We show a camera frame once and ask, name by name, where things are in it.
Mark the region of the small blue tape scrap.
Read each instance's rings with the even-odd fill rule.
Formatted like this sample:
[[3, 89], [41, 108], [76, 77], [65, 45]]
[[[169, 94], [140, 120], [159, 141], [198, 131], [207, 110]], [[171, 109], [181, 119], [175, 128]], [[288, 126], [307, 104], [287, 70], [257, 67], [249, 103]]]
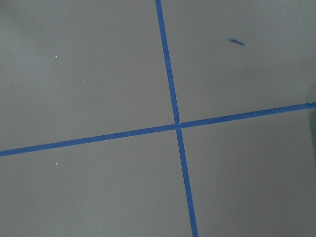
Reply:
[[235, 38], [228, 38], [228, 41], [240, 44], [242, 46], [245, 46], [245, 43], [243, 41], [240, 41], [240, 40], [235, 39]]

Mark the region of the blue tape strip lengthwise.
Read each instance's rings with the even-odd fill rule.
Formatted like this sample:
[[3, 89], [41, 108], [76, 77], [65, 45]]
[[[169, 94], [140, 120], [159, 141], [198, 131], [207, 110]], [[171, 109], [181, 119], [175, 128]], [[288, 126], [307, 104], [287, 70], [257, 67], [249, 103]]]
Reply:
[[179, 149], [179, 155], [180, 155], [180, 163], [181, 163], [181, 169], [182, 169], [182, 175], [183, 175], [183, 181], [184, 181], [184, 188], [185, 188], [185, 194], [186, 194], [186, 200], [187, 200], [191, 231], [192, 231], [192, 236], [198, 237], [199, 234], [198, 234], [197, 220], [196, 220], [195, 207], [194, 207], [190, 176], [189, 176], [189, 170], [188, 170], [188, 164], [187, 164], [187, 158], [186, 158], [185, 144], [183, 140], [182, 127], [180, 123], [180, 114], [179, 114], [179, 109], [178, 109], [176, 88], [175, 88], [175, 83], [174, 83], [174, 78], [173, 78], [172, 64], [171, 64], [171, 59], [170, 59], [170, 54], [169, 54], [169, 47], [168, 47], [168, 40], [167, 40], [167, 34], [166, 34], [166, 28], [165, 28], [165, 21], [164, 21], [164, 16], [163, 16], [162, 3], [160, 0], [155, 1], [155, 3], [156, 3], [157, 15], [158, 15], [158, 24], [159, 24], [159, 30], [160, 30], [161, 44], [162, 44], [162, 49], [163, 49], [163, 56], [164, 56], [164, 61], [165, 61], [171, 106], [172, 106], [172, 112], [173, 112], [173, 117], [174, 117], [174, 126], [175, 126], [175, 131], [176, 131], [176, 136], [177, 136], [177, 143], [178, 143], [178, 149]]

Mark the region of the blue tape strip crosswise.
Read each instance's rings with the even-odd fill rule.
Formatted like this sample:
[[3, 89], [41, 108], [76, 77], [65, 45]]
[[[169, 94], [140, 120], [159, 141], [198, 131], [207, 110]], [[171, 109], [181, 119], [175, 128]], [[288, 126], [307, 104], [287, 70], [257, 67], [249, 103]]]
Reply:
[[[311, 102], [311, 103], [297, 104], [297, 105], [291, 105], [291, 106], [285, 106], [285, 107], [279, 107], [279, 108], [251, 111], [247, 113], [220, 116], [220, 117], [215, 117], [215, 118], [199, 119], [199, 120], [194, 120], [194, 121], [182, 122], [180, 123], [180, 128], [191, 128], [191, 127], [196, 127], [196, 126], [216, 124], [216, 123], [235, 121], [235, 120], [241, 120], [241, 119], [263, 117], [263, 116], [288, 113], [288, 112], [299, 111], [299, 110], [314, 109], [315, 107], [316, 107], [316, 103]], [[174, 124], [136, 129], [136, 130], [131, 130], [131, 131], [119, 132], [119, 133], [111, 133], [111, 134], [92, 136], [92, 137], [86, 137], [86, 138], [80, 138], [80, 139], [74, 139], [74, 140], [67, 140], [67, 141], [60, 141], [60, 142], [54, 142], [54, 143], [48, 143], [48, 144], [3, 150], [0, 152], [0, 156], [5, 157], [5, 156], [31, 153], [31, 152], [37, 152], [37, 151], [43, 151], [43, 150], [51, 150], [51, 149], [57, 149], [57, 148], [62, 148], [62, 147], [69, 147], [69, 146], [76, 146], [76, 145], [95, 143], [95, 142], [101, 142], [101, 141], [107, 141], [107, 140], [114, 140], [114, 139], [125, 138], [125, 137], [139, 136], [139, 135], [144, 135], [144, 134], [172, 131], [175, 129], [176, 129], [176, 125]]]

